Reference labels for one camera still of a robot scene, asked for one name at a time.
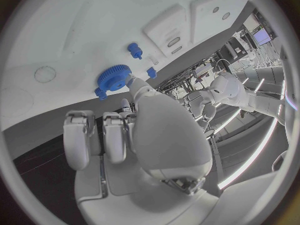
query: computer monitor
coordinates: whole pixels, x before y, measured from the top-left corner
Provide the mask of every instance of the computer monitor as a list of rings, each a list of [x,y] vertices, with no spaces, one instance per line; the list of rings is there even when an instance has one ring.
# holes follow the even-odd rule
[[[258,45],[260,45],[260,46],[264,45],[272,40],[264,28],[262,28],[261,30],[259,30],[256,33],[254,33],[253,37],[256,39]]]

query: dark floor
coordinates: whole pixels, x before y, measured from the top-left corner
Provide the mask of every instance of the dark floor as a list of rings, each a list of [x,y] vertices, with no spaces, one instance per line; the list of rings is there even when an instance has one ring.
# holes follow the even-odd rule
[[[97,126],[102,141],[102,117],[97,119]],[[14,164],[32,193],[53,214],[69,225],[87,224],[75,201],[76,171],[67,164],[62,135],[16,158]],[[0,199],[5,201],[5,207],[0,207],[0,223],[33,224],[22,213],[3,183],[0,184],[0,191]]]

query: blue knob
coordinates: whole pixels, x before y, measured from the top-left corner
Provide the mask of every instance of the blue knob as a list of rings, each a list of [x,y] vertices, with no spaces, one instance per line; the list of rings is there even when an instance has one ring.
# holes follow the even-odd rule
[[[102,72],[97,80],[95,94],[100,100],[106,99],[107,91],[117,91],[126,85],[126,78],[132,71],[129,66],[115,65]]]
[[[153,66],[147,70],[147,73],[148,73],[148,76],[152,79],[155,79],[158,76],[158,74],[157,74],[156,70],[153,68]]]
[[[133,42],[133,43],[129,44],[127,49],[131,53],[131,56],[134,59],[137,59],[137,58],[139,58],[140,60],[142,59],[141,56],[143,54],[143,51],[139,48],[137,43]]]

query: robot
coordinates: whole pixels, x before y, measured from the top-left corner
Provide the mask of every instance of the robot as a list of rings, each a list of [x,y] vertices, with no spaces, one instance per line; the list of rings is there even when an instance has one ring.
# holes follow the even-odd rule
[[[228,72],[220,72],[209,87],[179,101],[131,73],[124,84],[136,112],[123,99],[121,113],[103,114],[104,154],[92,111],[70,111],[64,122],[65,154],[76,170],[75,198],[87,223],[219,224],[215,213],[222,214],[226,206],[218,204],[225,203],[233,191],[237,199],[247,195],[234,186],[220,198],[202,189],[213,164],[204,131],[216,114],[214,104],[255,110],[284,124],[284,109],[278,112],[284,100],[245,90]],[[195,119],[200,116],[198,124]],[[268,176],[244,186],[255,184],[262,189],[270,179]],[[252,199],[259,198],[258,191],[251,194]]]

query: blue plastic part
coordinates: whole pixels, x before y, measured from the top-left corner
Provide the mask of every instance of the blue plastic part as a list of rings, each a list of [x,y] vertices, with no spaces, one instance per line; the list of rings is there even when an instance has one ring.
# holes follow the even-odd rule
[[[100,100],[106,99],[108,96],[107,91],[117,91],[123,88],[126,83],[125,80],[132,71],[127,65],[115,65],[106,69],[100,74],[97,83],[98,88],[95,90],[96,96]]]
[[[157,74],[156,70],[153,68],[153,66],[147,70],[147,73],[148,73],[148,76],[152,79],[155,79],[158,76],[158,74]]]
[[[139,48],[137,43],[133,42],[133,43],[129,44],[127,49],[131,53],[131,56],[134,59],[137,59],[137,58],[139,58],[140,60],[142,59],[141,56],[143,54],[143,51],[142,51],[142,49]]]

